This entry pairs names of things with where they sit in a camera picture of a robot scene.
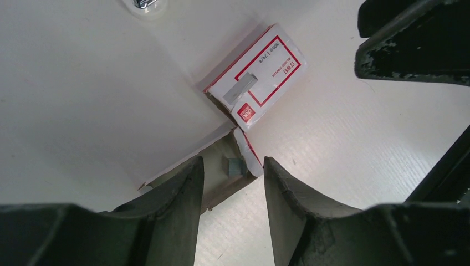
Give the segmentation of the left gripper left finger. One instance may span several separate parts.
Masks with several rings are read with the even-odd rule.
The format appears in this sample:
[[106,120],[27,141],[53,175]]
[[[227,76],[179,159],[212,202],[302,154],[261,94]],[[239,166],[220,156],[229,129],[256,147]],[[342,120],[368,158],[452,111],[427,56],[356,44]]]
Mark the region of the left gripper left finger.
[[1,206],[2,265],[193,265],[203,158],[111,212],[75,204]]

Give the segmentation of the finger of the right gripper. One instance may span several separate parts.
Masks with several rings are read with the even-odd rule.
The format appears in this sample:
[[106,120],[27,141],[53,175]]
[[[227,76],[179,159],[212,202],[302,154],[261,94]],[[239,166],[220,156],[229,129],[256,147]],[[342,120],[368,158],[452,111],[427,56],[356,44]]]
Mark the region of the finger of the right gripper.
[[365,1],[360,79],[469,86],[469,1]]
[[469,128],[436,163],[406,202],[469,205]]

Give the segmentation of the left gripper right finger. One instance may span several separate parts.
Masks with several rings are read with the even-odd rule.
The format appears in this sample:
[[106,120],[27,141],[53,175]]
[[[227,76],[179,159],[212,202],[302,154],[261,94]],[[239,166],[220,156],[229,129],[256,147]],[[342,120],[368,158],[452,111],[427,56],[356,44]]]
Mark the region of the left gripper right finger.
[[468,265],[469,208],[455,203],[338,202],[264,159],[276,265]]

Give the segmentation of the grey staple strip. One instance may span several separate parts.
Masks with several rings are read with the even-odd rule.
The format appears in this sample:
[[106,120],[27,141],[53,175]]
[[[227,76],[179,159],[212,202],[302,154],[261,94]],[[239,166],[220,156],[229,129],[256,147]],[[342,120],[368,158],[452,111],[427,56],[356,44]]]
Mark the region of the grey staple strip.
[[240,158],[227,159],[227,175],[229,177],[245,176],[247,173],[247,166],[245,161]]

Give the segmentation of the cardboard staple box tray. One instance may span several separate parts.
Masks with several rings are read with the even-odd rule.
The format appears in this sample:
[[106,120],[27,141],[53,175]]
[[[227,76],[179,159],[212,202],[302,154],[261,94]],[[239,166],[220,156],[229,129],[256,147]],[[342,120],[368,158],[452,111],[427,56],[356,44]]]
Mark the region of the cardboard staple box tray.
[[[243,159],[246,175],[229,177],[228,158]],[[247,134],[238,127],[220,127],[203,145],[157,171],[141,186],[147,192],[133,205],[139,214],[162,217],[177,212],[195,216],[225,201],[261,176],[262,171]]]

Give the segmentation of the red staple box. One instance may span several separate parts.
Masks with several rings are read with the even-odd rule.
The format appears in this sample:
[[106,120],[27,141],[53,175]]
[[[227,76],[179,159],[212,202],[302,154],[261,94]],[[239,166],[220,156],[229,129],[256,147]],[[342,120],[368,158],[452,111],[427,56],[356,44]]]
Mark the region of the red staple box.
[[204,93],[248,131],[305,73],[308,63],[278,24],[270,25]]

